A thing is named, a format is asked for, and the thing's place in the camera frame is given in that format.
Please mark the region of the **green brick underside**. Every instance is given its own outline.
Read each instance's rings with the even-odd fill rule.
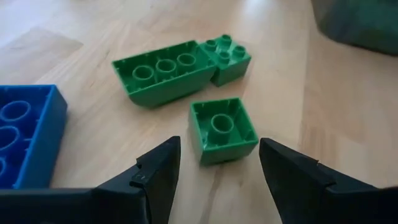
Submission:
[[[229,142],[222,146],[214,145],[206,140],[210,119],[218,113],[228,114],[234,118],[234,129]],[[240,159],[249,155],[259,142],[239,98],[194,102],[190,108],[189,123],[193,148],[202,165]]]
[[[168,80],[160,80],[155,70],[155,64],[160,59],[171,59],[176,62],[183,53],[195,56],[195,68],[191,72],[181,72]],[[156,107],[176,100],[193,92],[201,90],[213,76],[216,65],[194,40],[181,44],[153,50],[140,55],[112,62],[124,90],[135,104],[145,107]],[[155,83],[144,88],[137,88],[132,77],[132,71],[139,65],[148,65],[155,71]]]
[[[221,37],[214,39],[217,43],[217,49],[214,52],[207,50],[205,48],[205,43],[200,44],[200,47],[217,65],[217,70],[211,78],[211,82],[213,82],[216,86],[227,84],[239,77],[244,76],[251,60],[251,56],[247,52],[242,58],[234,57],[232,51],[239,44],[232,40],[232,43],[229,47],[223,47],[222,45],[218,44],[220,39]],[[228,64],[218,62],[218,54],[221,51],[227,51],[230,54],[231,60]]]

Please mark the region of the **light wooden floor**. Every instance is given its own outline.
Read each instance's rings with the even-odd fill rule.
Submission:
[[[111,68],[223,33],[253,56],[245,78],[157,110],[132,104]],[[259,136],[375,186],[397,185],[397,72],[395,58],[319,34],[309,0],[0,0],[0,84],[56,83],[69,104],[52,187],[96,186],[180,135],[170,223],[280,223],[258,148],[198,166],[187,135],[194,100],[239,96]]]

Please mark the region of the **wooden surface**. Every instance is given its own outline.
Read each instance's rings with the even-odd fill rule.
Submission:
[[[52,187],[96,186],[179,135],[170,223],[280,223],[258,147],[209,168],[193,155],[189,103],[230,96],[258,136],[375,186],[398,184],[398,61],[326,39],[309,0],[0,0],[0,28],[0,84],[56,83],[69,104]],[[252,54],[245,78],[156,110],[132,104],[111,68],[223,33]]]

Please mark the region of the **small green square brick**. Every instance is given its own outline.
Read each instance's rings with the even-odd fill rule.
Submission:
[[[242,45],[232,41],[230,35],[224,34],[214,40],[207,40],[200,47],[217,64],[216,72],[211,78],[216,86],[229,83],[246,73],[251,56]]]
[[[259,142],[239,98],[194,102],[189,117],[192,146],[202,165],[240,159]]]
[[[147,108],[201,90],[216,70],[214,61],[194,40],[112,64],[131,101]]]

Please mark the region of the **black plastic claw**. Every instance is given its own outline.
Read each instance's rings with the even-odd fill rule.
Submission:
[[[0,190],[0,222],[166,224],[180,153],[174,136],[93,189]]]
[[[283,224],[398,223],[398,187],[378,189],[268,138],[259,155]]]

